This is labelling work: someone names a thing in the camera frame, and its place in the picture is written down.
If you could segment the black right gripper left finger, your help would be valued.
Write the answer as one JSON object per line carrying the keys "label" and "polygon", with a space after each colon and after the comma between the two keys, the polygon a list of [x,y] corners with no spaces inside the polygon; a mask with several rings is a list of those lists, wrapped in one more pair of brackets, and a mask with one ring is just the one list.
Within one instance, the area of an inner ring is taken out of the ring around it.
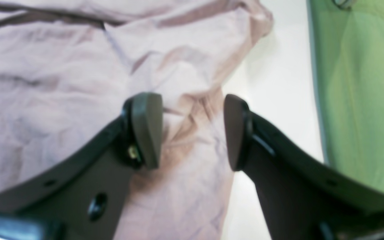
{"label": "black right gripper left finger", "polygon": [[143,92],[72,156],[0,192],[0,240],[112,240],[136,170],[157,169],[163,101]]}

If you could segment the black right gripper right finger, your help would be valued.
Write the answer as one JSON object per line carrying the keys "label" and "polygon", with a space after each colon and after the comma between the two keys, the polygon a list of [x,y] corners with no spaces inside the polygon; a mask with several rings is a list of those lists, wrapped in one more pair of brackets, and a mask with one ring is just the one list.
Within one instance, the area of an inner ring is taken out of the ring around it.
{"label": "black right gripper right finger", "polygon": [[384,193],[318,162],[236,95],[224,124],[230,167],[255,184],[273,240],[384,240]]}

